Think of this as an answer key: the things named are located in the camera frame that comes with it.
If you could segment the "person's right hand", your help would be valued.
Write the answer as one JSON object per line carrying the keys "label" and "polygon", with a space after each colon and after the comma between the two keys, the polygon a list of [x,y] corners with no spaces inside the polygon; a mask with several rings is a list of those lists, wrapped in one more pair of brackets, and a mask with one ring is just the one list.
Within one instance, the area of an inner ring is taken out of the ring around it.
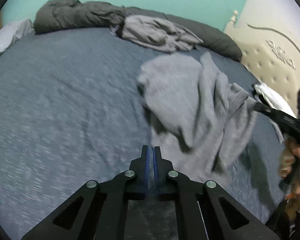
{"label": "person's right hand", "polygon": [[[282,179],[291,174],[293,170],[293,164],[297,160],[300,161],[300,145],[298,145],[294,139],[288,138],[285,141],[285,149],[280,156],[279,176]],[[292,185],[291,194],[297,209],[300,210],[300,165],[298,176],[295,178]]]}

